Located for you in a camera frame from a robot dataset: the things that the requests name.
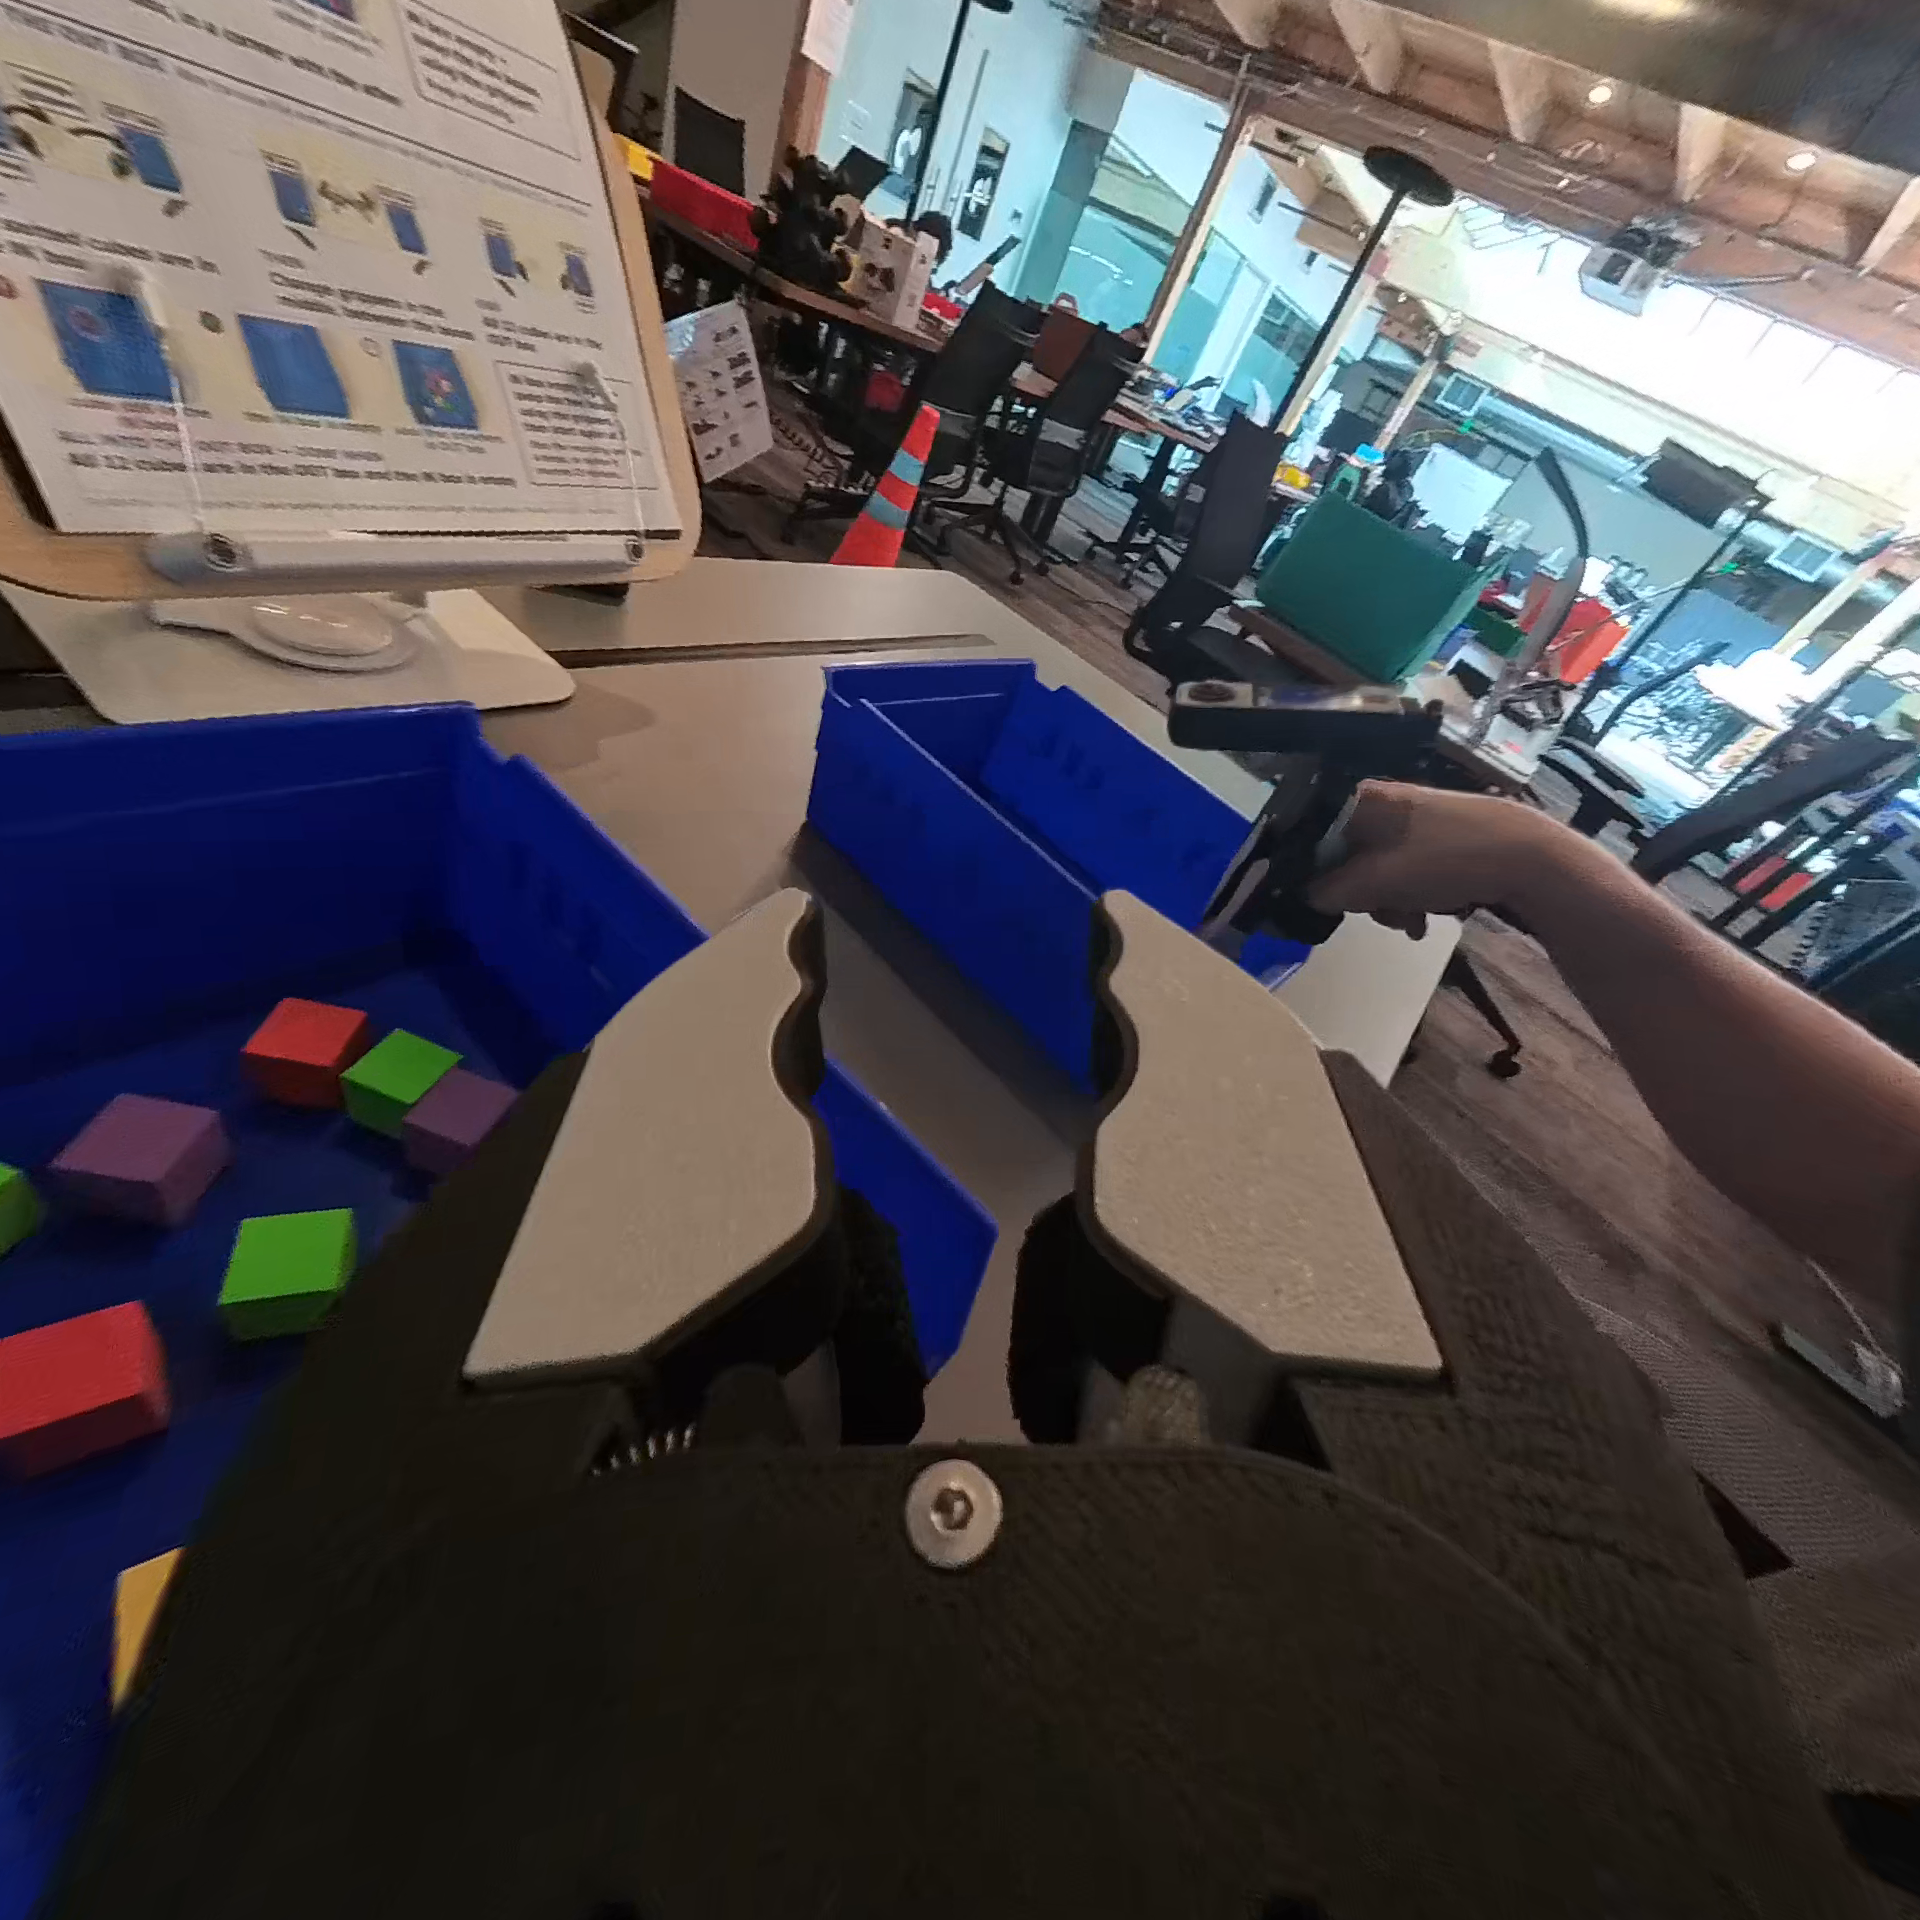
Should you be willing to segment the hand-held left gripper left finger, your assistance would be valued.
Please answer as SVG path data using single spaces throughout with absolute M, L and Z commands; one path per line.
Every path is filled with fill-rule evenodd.
M 782 890 L 590 1043 L 465 1357 L 465 1386 L 620 1390 L 649 1449 L 761 1396 L 813 1446 L 925 1410 L 899 1243 L 842 1187 L 819 1093 L 826 929 Z

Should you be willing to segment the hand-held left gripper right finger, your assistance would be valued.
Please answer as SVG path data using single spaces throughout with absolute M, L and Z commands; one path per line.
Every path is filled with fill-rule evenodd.
M 1007 1395 L 1027 1443 L 1115 1435 L 1137 1386 L 1203 1437 L 1281 1437 L 1305 1382 L 1444 1380 L 1323 1050 L 1134 894 L 1095 901 L 1095 1119 L 1023 1235 Z

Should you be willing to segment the purple wooden cube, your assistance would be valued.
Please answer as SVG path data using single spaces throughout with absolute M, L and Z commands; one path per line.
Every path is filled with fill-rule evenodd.
M 49 1161 L 46 1178 L 89 1214 L 180 1229 L 230 1161 L 218 1111 L 123 1093 Z
M 445 1070 L 403 1118 L 399 1153 L 406 1165 L 442 1178 L 466 1163 L 517 1097 L 517 1087 L 469 1067 Z

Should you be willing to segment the blue plastic bin with cubes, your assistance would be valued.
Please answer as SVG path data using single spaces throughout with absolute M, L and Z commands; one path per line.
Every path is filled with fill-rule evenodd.
M 806 820 L 1086 1093 L 1098 898 L 1195 931 L 1252 830 L 1028 661 L 827 670 Z

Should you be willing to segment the yellow wooden cube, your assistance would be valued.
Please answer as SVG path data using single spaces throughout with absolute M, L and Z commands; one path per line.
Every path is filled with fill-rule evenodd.
M 139 1667 L 180 1559 L 182 1550 L 173 1548 L 123 1567 L 115 1580 L 109 1647 L 109 1705 L 115 1714 L 133 1699 Z

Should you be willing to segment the person's right forearm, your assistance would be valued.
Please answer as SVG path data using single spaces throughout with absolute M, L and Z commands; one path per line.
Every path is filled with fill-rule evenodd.
M 1511 858 L 1498 905 L 1695 1172 L 1858 1299 L 1913 1305 L 1916 1065 L 1566 828 L 1525 822 Z

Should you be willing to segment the person's right hand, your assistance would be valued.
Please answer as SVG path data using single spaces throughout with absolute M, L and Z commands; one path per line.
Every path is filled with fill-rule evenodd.
M 1315 871 L 1307 903 L 1421 937 L 1434 919 L 1517 914 L 1563 867 L 1573 844 L 1539 810 L 1499 798 L 1369 780 Z

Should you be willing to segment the green mat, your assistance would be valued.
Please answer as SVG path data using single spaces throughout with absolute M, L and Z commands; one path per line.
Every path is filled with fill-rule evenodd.
M 1468 566 L 1346 497 L 1318 497 L 1262 564 L 1254 603 L 1369 683 L 1434 658 L 1495 566 Z

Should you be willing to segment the black office chair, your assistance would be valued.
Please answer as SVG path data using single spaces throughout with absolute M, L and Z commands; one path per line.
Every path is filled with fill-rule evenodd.
M 1193 636 L 1235 598 L 1254 563 L 1282 457 L 1284 442 L 1242 414 L 1228 420 L 1220 443 L 1204 460 L 1204 497 L 1183 554 L 1119 636 L 1122 652 L 1169 689 L 1212 674 Z

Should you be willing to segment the black floor lamp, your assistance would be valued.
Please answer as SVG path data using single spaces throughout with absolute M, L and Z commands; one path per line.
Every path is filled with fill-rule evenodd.
M 1450 209 L 1455 196 L 1454 186 L 1428 159 L 1406 148 L 1369 147 L 1362 156 L 1362 169 L 1385 188 L 1385 204 L 1362 235 L 1361 251 L 1274 417 L 1270 431 L 1277 442 L 1291 442 L 1298 431 L 1315 395 L 1337 362 L 1339 347 L 1353 333 L 1361 311 L 1371 294 L 1381 250 L 1401 209 L 1409 202 L 1419 209 Z

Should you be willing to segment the orange traffic cone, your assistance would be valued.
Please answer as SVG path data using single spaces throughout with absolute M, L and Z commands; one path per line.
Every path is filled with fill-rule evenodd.
M 918 406 L 869 501 L 833 551 L 830 564 L 842 569 L 893 569 L 899 564 L 941 422 L 943 417 L 938 406 L 925 403 Z

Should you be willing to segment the printed paper sheet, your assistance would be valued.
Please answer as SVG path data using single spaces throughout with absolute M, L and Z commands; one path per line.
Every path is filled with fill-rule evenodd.
M 700 481 L 769 455 L 775 431 L 747 309 L 738 299 L 702 306 L 670 319 L 663 338 Z

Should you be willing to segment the white clip bar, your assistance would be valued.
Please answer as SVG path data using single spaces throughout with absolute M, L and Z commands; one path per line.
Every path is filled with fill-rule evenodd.
M 154 535 L 139 557 L 180 591 L 398 591 L 477 585 L 622 585 L 642 535 Z

